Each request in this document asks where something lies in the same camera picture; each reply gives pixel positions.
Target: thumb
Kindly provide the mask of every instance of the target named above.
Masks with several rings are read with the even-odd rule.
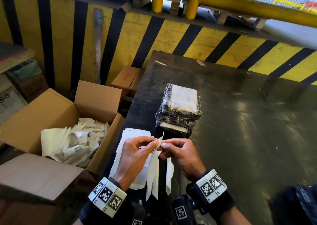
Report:
[[[161,147],[172,153],[176,159],[180,158],[182,152],[181,148],[174,146],[172,143],[162,143]]]
[[[156,148],[158,144],[159,144],[159,140],[157,139],[150,142],[146,147],[141,149],[142,154],[148,156]]]

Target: black table surface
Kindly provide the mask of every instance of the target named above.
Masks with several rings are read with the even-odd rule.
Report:
[[[317,86],[204,63],[206,67],[201,67],[193,59],[154,51],[122,130],[143,129],[160,137],[155,113],[166,84],[196,89],[203,101],[203,114],[190,139],[205,167],[219,173],[251,223],[273,224],[272,204],[280,193],[299,183],[317,183]],[[164,139],[171,137],[167,133]],[[170,221],[174,219],[171,201],[184,193],[186,186],[173,163],[171,195],[165,192],[166,161],[160,159],[159,200],[151,196],[148,203],[143,202],[153,217]],[[129,192],[145,198],[145,190]],[[197,219],[214,224],[209,215]]]

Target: open cardboard box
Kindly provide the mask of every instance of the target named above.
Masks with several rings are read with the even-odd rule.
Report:
[[[125,66],[111,83],[112,87],[122,89],[121,98],[129,93],[135,96],[142,80],[144,69]]]
[[[27,152],[0,166],[0,184],[55,200],[74,180],[102,177],[125,120],[117,113],[120,97],[120,89],[84,81],[75,103],[52,89],[42,93],[0,127],[0,141]],[[73,127],[81,117],[111,125],[88,167],[42,157],[41,130]]]

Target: hand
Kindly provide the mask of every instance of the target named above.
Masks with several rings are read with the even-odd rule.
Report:
[[[124,141],[118,168],[113,176],[123,191],[127,191],[134,182],[158,143],[157,138],[150,136],[138,136]]]
[[[162,150],[160,154],[162,159],[173,155],[184,171],[185,177],[190,181],[198,179],[206,171],[193,142],[189,139],[164,140],[158,150]]]

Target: yellow and black striped wall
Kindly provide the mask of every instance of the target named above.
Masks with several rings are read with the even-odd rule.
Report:
[[[36,52],[50,87],[95,82],[94,8],[104,14],[101,83],[125,65],[146,67],[153,50],[317,84],[317,52],[80,0],[0,0],[0,41]]]

